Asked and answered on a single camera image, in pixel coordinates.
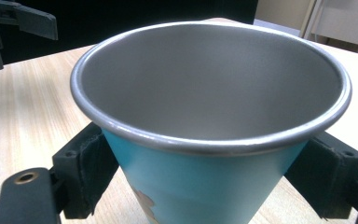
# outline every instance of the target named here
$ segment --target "light blue cup exterior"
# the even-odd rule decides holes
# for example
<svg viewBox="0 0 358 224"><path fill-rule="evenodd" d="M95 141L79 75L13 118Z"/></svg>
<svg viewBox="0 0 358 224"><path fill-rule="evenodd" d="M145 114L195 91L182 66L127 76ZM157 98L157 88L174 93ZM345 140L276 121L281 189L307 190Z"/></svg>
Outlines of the light blue cup exterior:
<svg viewBox="0 0 358 224"><path fill-rule="evenodd" d="M351 99L348 74L322 49L210 21L114 36L79 60L71 90L150 223L180 224L249 222Z"/></svg>

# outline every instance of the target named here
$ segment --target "blue cup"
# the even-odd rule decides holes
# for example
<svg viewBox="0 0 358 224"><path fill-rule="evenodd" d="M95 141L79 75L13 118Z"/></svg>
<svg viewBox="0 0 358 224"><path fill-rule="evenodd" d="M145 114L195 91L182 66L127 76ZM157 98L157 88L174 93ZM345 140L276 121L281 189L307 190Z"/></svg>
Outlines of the blue cup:
<svg viewBox="0 0 358 224"><path fill-rule="evenodd" d="M351 99L348 74L322 49L216 21L116 35L81 57L71 90L150 223L180 224L249 222Z"/></svg>

